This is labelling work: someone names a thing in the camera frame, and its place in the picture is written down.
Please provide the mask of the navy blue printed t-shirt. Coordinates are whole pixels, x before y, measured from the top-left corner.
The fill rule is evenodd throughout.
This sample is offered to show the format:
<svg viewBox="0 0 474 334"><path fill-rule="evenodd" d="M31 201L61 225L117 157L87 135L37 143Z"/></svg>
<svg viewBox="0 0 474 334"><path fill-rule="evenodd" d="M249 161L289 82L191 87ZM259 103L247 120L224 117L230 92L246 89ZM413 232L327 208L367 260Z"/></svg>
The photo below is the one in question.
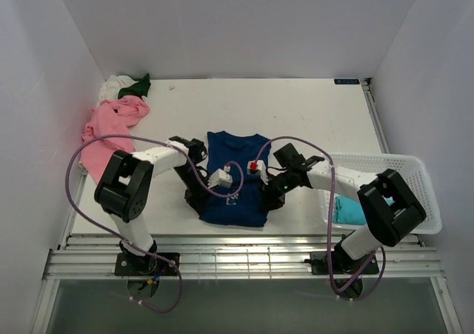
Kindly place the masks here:
<svg viewBox="0 0 474 334"><path fill-rule="evenodd" d="M229 161L237 162L243 170L241 174L235 166L230 168L233 184L230 188L217 187L216 192L228 194L227 198L211 196L199 216L202 221L214 225L260 228L267 222L268 212L261 208L261 179L247 173L247 164L257 155L268 162L270 147L263 148L268 138L255 134L234 136L226 131L208 132L207 170L211 173Z"/></svg>

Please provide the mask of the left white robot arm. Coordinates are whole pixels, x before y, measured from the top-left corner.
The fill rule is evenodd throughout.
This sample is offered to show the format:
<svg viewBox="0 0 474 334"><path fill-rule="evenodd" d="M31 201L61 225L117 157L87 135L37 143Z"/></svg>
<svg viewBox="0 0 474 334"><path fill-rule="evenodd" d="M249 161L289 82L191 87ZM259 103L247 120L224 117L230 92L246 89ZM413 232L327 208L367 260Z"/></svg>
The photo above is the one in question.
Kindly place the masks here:
<svg viewBox="0 0 474 334"><path fill-rule="evenodd" d="M124 238L120 248L126 261L139 273L149 274L157 265L156 242L147 230L142 215L149 195L152 178L174 170L184 182L184 199L198 214L204 212L210 194L208 172L197 164L207 157L203 141L188 141L173 136L169 147L154 147L144 152L112 154L97 184L94 199L114 221Z"/></svg>

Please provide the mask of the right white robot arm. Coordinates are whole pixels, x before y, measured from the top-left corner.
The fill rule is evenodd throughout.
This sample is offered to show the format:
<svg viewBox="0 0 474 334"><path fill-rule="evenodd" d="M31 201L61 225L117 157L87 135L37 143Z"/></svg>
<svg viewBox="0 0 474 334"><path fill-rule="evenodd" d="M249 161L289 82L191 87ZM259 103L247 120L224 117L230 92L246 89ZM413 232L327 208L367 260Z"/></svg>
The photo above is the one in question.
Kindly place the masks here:
<svg viewBox="0 0 474 334"><path fill-rule="evenodd" d="M264 162L251 161L248 172L261 178L261 205L265 210L284 206L285 196L297 187L325 190L355 201L361 206L366 223L345 236L328 255L328 261L351 273L361 259L379 247L394 247L427 217L427 214L401 174L393 169L366 173L338 167L321 156L305 158L293 144L275 151L281 171L267 172Z"/></svg>

